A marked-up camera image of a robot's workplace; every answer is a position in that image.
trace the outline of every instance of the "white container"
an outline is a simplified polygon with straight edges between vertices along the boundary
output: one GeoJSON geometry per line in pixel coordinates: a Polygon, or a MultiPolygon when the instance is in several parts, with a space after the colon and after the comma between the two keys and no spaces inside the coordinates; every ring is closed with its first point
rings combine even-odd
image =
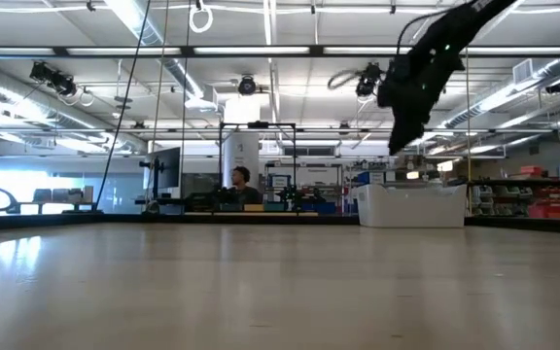
{"type": "Polygon", "coordinates": [[[356,189],[360,225],[370,228],[462,228],[466,185],[452,188],[356,189]]]}

